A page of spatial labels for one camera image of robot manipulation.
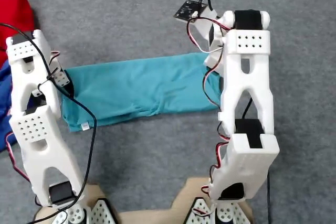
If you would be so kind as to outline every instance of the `red wire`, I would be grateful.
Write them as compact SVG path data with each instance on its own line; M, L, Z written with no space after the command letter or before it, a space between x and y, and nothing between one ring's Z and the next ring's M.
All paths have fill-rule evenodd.
M209 192L208 192L208 191L205 191L204 189L209 189L209 186L202 186L202 187L201 187L201 191L202 191L202 193L207 194L207 195L209 196Z
M230 28L224 26L224 25L221 24L220 22L218 22L218 21L216 21L216 20L214 20L214 19L211 19L211 18L206 18L206 17L195 17L195 18L191 18L191 19L189 19L188 22L187 22L187 26L186 26L187 34L188 34L189 39L191 40L191 42L192 42L195 46L197 46L199 49L200 49L200 47L199 47L198 43L196 42L196 40L194 39L194 37L191 35L190 28L189 28L190 23L191 23L192 21L194 21L194 20L197 20L197 19L205 19L205 20L209 20L210 22L217 24L220 28L222 28L222 29L224 29L224 30L226 30L226 31L230 31L230 30L231 30Z
M13 151L12 151L12 147L10 146L10 143L8 141L8 138L11 136L11 135L14 135L13 132L8 132L5 136L5 144L6 144L6 148L7 148L7 151L8 151L8 155L9 155L9 158L10 158L10 161L12 162L12 166L13 166L13 169L19 173L25 180L27 180L28 182L30 182L28 176L22 171L20 170L17 166L16 166L16 161L15 161L15 157L14 157L14 154L13 154Z
M217 159L217 164L216 165L212 165L210 166L210 170L209 170L209 176L210 176L210 182L212 183L213 182L213 179L212 179L212 168L215 168L215 169L219 169L221 166L222 166L222 159L221 159L221 155L220 155L220 148L224 145L227 145L229 142L221 142L221 143L218 143L216 144L216 159Z

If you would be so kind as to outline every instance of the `gray felt surface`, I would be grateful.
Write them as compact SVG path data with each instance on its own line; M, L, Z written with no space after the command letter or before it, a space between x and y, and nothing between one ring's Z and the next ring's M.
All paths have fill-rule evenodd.
M172 18L185 0L29 1L67 68L196 51L184 24ZM270 83L280 145L271 167L274 223L334 223L336 0L212 2L220 14L253 8L271 16ZM247 101L240 101L237 116ZM215 162L216 125L212 111L100 127L89 179L101 185L118 211L168 208L188 177L207 176ZM70 134L64 122L60 128L84 171L91 132ZM19 156L18 146L14 150ZM0 174L2 223L31 220L34 195L5 152ZM249 201L257 223L267 222L265 189Z

